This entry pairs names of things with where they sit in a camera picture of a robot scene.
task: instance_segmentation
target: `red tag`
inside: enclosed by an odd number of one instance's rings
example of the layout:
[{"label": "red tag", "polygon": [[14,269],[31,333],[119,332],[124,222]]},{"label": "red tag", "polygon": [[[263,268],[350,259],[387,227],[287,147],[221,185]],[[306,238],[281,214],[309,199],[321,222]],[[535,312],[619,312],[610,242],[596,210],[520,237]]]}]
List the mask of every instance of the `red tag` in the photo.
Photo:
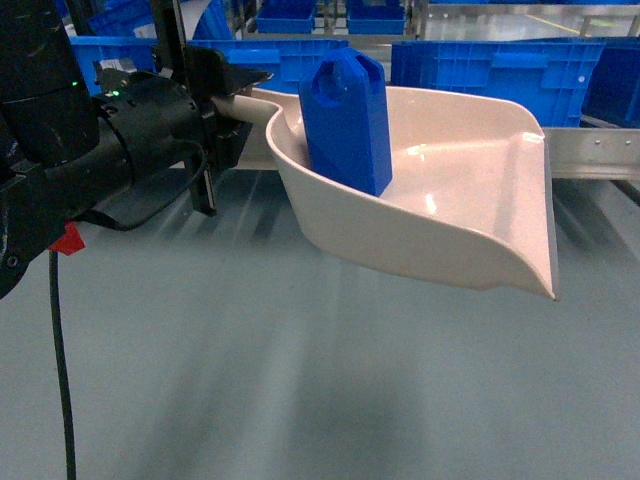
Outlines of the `red tag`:
[{"label": "red tag", "polygon": [[78,227],[73,222],[67,222],[64,226],[65,234],[49,247],[54,252],[64,253],[65,255],[73,255],[85,247]]}]

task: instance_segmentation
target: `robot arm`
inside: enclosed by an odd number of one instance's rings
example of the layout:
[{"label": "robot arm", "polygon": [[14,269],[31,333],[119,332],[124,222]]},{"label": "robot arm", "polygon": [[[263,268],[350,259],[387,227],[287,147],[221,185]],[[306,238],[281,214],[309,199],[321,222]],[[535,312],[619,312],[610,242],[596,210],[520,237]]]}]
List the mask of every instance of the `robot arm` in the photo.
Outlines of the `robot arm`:
[{"label": "robot arm", "polygon": [[0,2],[0,298],[68,220],[100,202],[181,161],[206,167],[198,174],[235,166],[251,125],[221,119],[209,99],[270,74],[210,50],[182,56],[177,78],[191,92],[136,73],[91,98],[53,0]]}]

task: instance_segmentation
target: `blue plastic crate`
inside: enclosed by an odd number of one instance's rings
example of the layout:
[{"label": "blue plastic crate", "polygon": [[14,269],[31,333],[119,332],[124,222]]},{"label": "blue plastic crate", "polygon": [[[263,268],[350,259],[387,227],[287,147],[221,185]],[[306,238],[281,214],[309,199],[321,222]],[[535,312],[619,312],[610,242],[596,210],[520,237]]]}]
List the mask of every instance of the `blue plastic crate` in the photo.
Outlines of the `blue plastic crate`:
[{"label": "blue plastic crate", "polygon": [[62,18],[69,15],[69,9],[67,8],[67,4],[64,0],[56,0],[56,7],[58,8],[58,13]]},{"label": "blue plastic crate", "polygon": [[[149,0],[112,0],[104,13],[89,19],[89,25],[96,35],[114,37],[134,37],[136,28],[151,23],[153,15]],[[200,17],[194,38],[233,38],[220,0],[212,0]]]},{"label": "blue plastic crate", "polygon": [[347,27],[352,35],[402,35],[406,18],[403,7],[353,7],[347,12]]},{"label": "blue plastic crate", "polygon": [[583,112],[627,128],[640,128],[640,39],[608,38],[593,71]]},{"label": "blue plastic crate", "polygon": [[92,95],[100,93],[93,62],[128,58],[138,70],[155,71],[151,46],[156,40],[131,37],[69,37],[82,76]]},{"label": "blue plastic crate", "polygon": [[316,26],[316,5],[263,4],[256,17],[261,33],[311,33]]},{"label": "blue plastic crate", "polygon": [[542,126],[577,127],[602,42],[403,42],[393,46],[394,85],[519,103]]},{"label": "blue plastic crate", "polygon": [[229,63],[274,74],[261,88],[298,93],[302,76],[329,50],[344,48],[344,40],[193,40],[192,45],[222,52]]},{"label": "blue plastic crate", "polygon": [[134,29],[153,23],[149,0],[128,0],[110,4],[110,8],[89,19],[96,35],[133,37]]},{"label": "blue plastic crate", "polygon": [[536,4],[538,3],[538,0],[489,0],[489,3],[492,3],[494,5],[498,4],[498,5],[513,5],[513,4]]}]

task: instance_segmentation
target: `dustpan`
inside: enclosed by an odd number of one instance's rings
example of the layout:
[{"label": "dustpan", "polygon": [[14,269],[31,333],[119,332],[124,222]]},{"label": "dustpan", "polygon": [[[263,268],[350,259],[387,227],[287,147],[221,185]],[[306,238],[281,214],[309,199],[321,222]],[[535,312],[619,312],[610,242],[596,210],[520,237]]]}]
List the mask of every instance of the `dustpan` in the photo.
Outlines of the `dustpan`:
[{"label": "dustpan", "polygon": [[310,168],[296,95],[253,90],[216,100],[265,127],[304,235],[359,265],[478,290],[555,299],[557,252],[544,134],[497,99],[387,87],[393,180],[380,197]]}]

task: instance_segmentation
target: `metal rail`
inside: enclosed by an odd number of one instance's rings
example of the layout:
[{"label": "metal rail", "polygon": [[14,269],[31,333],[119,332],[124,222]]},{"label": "metal rail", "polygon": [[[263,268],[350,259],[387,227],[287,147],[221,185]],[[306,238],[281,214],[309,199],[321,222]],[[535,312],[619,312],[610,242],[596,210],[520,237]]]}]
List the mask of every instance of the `metal rail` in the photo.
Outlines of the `metal rail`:
[{"label": "metal rail", "polygon": [[584,17],[580,36],[585,36],[593,18],[623,17],[633,18],[628,36],[635,37],[640,30],[640,6],[638,5],[445,5],[416,2],[418,38],[426,38],[430,15],[437,16],[479,16],[479,15],[558,15]]},{"label": "metal rail", "polygon": [[[264,130],[252,133],[238,168],[275,170]],[[553,178],[640,181],[640,130],[544,128]]]}]

